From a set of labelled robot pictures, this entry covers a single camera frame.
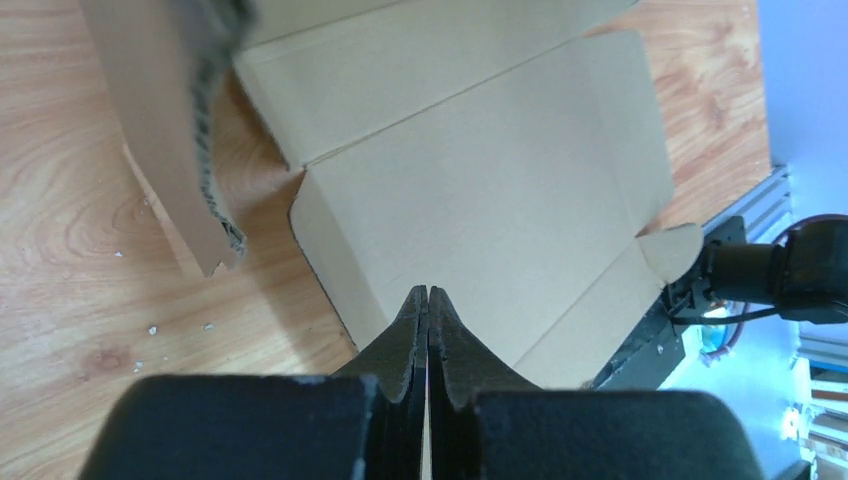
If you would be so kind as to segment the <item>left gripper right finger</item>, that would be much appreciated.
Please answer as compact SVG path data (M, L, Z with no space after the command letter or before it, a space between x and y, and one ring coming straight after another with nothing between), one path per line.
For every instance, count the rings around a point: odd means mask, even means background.
M693 391L544 390L429 294L431 474L436 479L758 479L744 429Z

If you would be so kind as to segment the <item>large cardboard sheet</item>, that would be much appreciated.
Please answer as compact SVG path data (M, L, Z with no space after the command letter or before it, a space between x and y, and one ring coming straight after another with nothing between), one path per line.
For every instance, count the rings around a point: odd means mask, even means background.
M626 1L85 1L128 149L200 270L246 250L213 175L235 72L305 172L292 231L352 341L417 284L505 363L592 380L699 226L648 232L674 191Z

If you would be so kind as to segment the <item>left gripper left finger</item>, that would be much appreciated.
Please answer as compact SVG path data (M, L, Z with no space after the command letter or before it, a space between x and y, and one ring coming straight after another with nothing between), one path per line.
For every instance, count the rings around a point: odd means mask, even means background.
M330 375L157 375L117 401L84 479L416 479L427 290Z

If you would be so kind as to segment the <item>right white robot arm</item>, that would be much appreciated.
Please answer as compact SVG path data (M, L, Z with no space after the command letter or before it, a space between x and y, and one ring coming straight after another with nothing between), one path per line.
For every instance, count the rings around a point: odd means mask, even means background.
M707 240L661 299L677 325L729 325L777 315L817 325L847 321L847 217L803 219L770 244Z

